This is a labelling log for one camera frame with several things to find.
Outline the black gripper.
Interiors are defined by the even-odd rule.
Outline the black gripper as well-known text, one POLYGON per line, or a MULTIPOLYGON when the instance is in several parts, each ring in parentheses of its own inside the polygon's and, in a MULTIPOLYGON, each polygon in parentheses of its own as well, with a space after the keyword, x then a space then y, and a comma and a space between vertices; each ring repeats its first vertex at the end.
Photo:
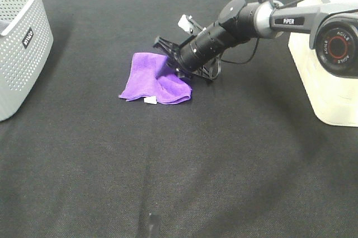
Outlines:
POLYGON ((202 27, 191 16, 187 18, 191 23, 189 38, 176 44, 158 36, 153 47, 167 55, 166 65, 179 78, 198 76, 213 81, 221 73, 221 27, 215 23, 202 27))

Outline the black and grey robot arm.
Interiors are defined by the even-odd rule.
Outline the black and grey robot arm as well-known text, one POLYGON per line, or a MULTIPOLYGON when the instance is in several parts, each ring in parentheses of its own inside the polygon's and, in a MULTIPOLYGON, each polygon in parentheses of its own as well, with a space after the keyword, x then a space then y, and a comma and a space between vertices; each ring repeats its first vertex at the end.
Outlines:
POLYGON ((179 78, 198 76, 215 80, 222 54, 251 39, 274 39, 284 32, 309 35, 309 47, 328 73, 357 78, 357 6, 325 3, 285 7, 279 1, 247 3, 231 0, 211 25, 201 27, 192 18, 190 37, 181 44, 157 37, 154 48, 166 55, 166 65, 179 78))

